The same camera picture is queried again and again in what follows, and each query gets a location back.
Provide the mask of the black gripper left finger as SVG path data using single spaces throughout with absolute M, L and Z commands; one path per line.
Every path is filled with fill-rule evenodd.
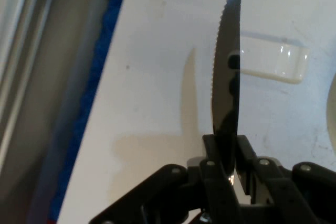
M 168 164 L 90 220 L 90 223 L 183 223 L 191 210 L 211 223 L 241 223 L 241 209 L 229 181 L 234 135 L 204 135 L 206 156 L 187 168 Z

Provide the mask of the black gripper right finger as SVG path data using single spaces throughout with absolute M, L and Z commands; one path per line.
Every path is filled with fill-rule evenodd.
M 312 162 L 284 168 L 257 156 L 246 136 L 236 144 L 236 172 L 260 223 L 335 223 L 335 172 Z

